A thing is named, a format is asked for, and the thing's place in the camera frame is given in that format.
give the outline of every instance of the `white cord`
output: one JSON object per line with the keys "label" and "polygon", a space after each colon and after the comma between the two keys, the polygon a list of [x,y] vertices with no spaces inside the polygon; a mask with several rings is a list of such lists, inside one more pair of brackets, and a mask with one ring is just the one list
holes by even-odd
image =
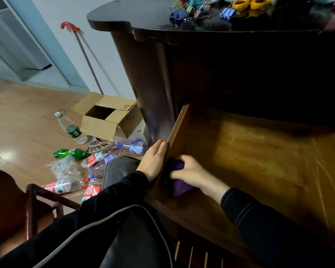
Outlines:
{"label": "white cord", "polygon": [[154,222],[154,224],[155,224],[157,230],[159,231],[159,234],[160,234],[162,240],[163,240],[164,243],[165,243],[166,249],[167,249],[167,251],[168,251],[168,253],[169,253],[169,258],[170,258],[171,268],[173,268],[173,261],[172,261],[172,258],[171,258],[171,254],[170,254],[169,247],[167,246],[168,244],[166,243],[166,241],[165,241],[165,239],[164,239],[164,237],[163,237],[163,235],[162,235],[160,229],[158,228],[158,226],[157,226],[157,224],[156,224],[154,218],[152,217],[152,215],[150,214],[150,212],[149,212],[145,207],[143,207],[143,206],[141,206],[141,205],[138,205],[138,204],[130,205],[130,206],[128,206],[128,207],[125,207],[125,208],[123,208],[123,209],[120,209],[120,210],[116,211],[115,213],[112,213],[110,216],[108,216],[108,217],[106,217],[106,218],[104,218],[104,219],[102,219],[102,220],[99,220],[99,221],[97,221],[97,222],[93,222],[93,223],[91,223],[91,224],[89,224],[89,225],[84,226],[83,228],[80,228],[79,230],[77,230],[76,232],[74,232],[71,236],[69,236],[69,237],[68,237],[62,244],[60,244],[60,245],[58,246],[58,248],[56,248],[55,250],[53,250],[47,257],[45,257],[42,261],[40,261],[38,264],[36,264],[33,268],[41,268],[43,265],[45,265],[49,260],[51,260],[54,256],[56,256],[56,254],[57,254],[58,252],[60,252],[62,248],[64,248],[64,247],[65,247],[65,246],[66,246],[66,245],[67,245],[73,238],[75,238],[75,237],[76,237],[78,234],[80,234],[82,231],[84,231],[84,230],[86,230],[86,229],[89,229],[89,228],[92,227],[92,226],[99,225],[99,224],[101,224],[101,223],[103,223],[103,222],[105,222],[105,221],[111,219],[113,216],[117,215],[118,213],[121,213],[121,212],[123,212],[123,211],[125,211],[125,210],[127,210],[127,209],[129,209],[129,208],[131,208],[131,207],[142,207],[142,208],[148,213],[148,215],[151,217],[151,219],[152,219],[152,221]]}

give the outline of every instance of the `drawer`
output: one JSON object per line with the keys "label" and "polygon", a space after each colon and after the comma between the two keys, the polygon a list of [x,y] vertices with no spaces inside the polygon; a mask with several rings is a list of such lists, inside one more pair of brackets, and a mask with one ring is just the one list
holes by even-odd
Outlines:
{"label": "drawer", "polygon": [[[269,205],[335,248],[335,131],[183,107],[165,160],[194,156],[210,173]],[[161,177],[148,189],[151,205],[205,239],[243,254],[238,229],[201,190],[169,197]]]}

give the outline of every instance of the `human hand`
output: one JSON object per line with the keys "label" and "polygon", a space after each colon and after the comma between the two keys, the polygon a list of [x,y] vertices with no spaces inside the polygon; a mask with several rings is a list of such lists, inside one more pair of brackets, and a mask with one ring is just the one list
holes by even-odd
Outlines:
{"label": "human hand", "polygon": [[183,180],[192,186],[198,187],[205,195],[220,203],[224,193],[230,187],[204,169],[194,157],[181,155],[178,159],[185,162],[185,167],[182,170],[172,171],[170,178]]}
{"label": "human hand", "polygon": [[136,169],[137,171],[143,172],[149,182],[155,179],[159,174],[167,147],[166,141],[158,140],[147,150]]}

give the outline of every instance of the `plastic bag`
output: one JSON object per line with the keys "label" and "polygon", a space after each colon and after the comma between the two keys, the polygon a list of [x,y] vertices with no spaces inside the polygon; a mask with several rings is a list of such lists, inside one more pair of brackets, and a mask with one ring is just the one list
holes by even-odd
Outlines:
{"label": "plastic bag", "polygon": [[77,171],[77,163],[71,155],[54,161],[46,166],[51,167],[51,172],[58,180],[76,178],[81,179],[80,171]]}

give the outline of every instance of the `doorway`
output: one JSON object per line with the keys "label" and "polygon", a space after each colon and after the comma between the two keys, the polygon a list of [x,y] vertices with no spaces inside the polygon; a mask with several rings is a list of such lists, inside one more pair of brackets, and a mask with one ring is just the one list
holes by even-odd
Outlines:
{"label": "doorway", "polygon": [[1,78],[54,87],[70,86],[3,0],[0,0],[0,60],[11,70],[6,75],[0,72]]}

